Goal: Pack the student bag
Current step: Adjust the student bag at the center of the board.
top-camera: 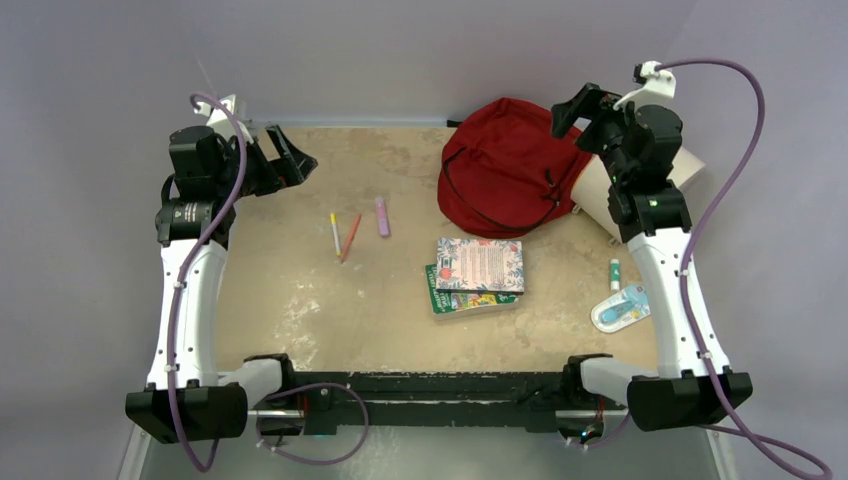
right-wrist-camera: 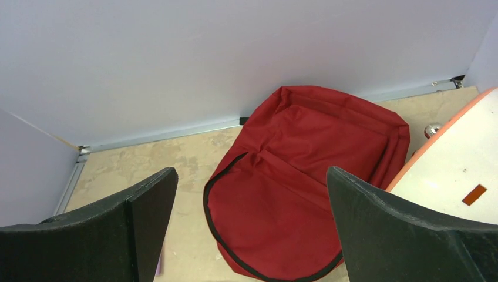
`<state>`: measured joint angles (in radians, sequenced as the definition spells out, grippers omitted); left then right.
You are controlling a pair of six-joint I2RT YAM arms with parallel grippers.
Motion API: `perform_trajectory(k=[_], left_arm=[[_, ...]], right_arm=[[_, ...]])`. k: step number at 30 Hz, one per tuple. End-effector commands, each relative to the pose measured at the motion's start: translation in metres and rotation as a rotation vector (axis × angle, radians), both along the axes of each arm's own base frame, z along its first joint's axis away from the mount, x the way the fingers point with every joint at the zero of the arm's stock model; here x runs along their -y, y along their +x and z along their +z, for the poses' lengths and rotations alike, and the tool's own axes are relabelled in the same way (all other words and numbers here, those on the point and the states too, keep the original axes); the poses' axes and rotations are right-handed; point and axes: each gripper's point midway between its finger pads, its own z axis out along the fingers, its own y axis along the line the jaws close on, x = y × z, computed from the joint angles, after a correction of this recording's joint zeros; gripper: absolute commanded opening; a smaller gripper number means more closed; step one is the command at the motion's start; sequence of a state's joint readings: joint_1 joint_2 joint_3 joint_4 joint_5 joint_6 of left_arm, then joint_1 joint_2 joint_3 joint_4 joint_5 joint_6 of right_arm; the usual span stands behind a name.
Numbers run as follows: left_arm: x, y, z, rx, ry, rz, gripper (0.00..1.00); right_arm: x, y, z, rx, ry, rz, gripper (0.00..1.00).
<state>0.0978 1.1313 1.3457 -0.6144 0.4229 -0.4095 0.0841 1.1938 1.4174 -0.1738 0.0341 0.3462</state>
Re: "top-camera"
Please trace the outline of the red backpack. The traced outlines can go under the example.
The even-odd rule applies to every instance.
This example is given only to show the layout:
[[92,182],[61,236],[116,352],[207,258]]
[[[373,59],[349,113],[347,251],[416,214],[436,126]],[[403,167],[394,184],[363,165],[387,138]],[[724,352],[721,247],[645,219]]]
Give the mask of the red backpack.
[[461,230],[513,239],[571,212],[571,192],[591,154],[579,129],[551,134],[552,114],[503,97],[459,123],[443,148],[437,203]]

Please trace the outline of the floral cover book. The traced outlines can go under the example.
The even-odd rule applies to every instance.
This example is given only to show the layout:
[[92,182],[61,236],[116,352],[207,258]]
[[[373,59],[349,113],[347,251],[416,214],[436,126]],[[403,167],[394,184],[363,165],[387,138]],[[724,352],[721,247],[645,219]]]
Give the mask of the floral cover book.
[[436,246],[438,291],[523,295],[523,244],[518,240],[442,237]]

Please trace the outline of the green treehouse book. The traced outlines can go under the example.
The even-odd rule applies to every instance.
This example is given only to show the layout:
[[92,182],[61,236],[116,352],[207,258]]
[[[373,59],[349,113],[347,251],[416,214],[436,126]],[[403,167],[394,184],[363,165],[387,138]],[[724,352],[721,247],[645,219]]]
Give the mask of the green treehouse book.
[[495,313],[516,308],[520,297],[495,293],[449,293],[436,288],[437,268],[435,264],[424,267],[429,302],[432,313],[437,319]]

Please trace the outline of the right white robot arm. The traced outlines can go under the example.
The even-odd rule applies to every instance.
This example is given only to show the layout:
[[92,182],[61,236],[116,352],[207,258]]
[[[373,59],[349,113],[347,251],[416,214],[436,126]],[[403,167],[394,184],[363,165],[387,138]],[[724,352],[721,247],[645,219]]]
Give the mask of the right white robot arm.
[[611,181],[608,210],[647,292],[658,366],[650,372],[606,354],[572,356],[561,392],[576,407],[599,395],[613,399],[642,431],[712,425],[750,398],[753,385],[715,337],[686,250],[692,222],[669,178],[683,124],[664,106],[618,106],[620,98],[585,84],[552,107],[551,133],[562,138],[576,120],[589,122],[575,145],[598,156]]

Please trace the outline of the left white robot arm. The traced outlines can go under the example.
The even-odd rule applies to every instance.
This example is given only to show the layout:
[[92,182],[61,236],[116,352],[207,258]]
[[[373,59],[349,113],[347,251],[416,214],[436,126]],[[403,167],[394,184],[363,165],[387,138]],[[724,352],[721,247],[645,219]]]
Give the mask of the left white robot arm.
[[225,214],[210,237],[202,233],[236,181],[236,137],[209,126],[187,127],[171,134],[169,156],[174,171],[163,184],[155,216],[164,279],[159,339],[145,385],[127,394],[125,412],[160,443],[177,443],[167,390],[166,369],[173,367],[186,439],[235,438],[261,400],[275,409],[292,405],[298,382],[284,353],[250,356],[229,374],[216,367],[216,307],[235,211]]

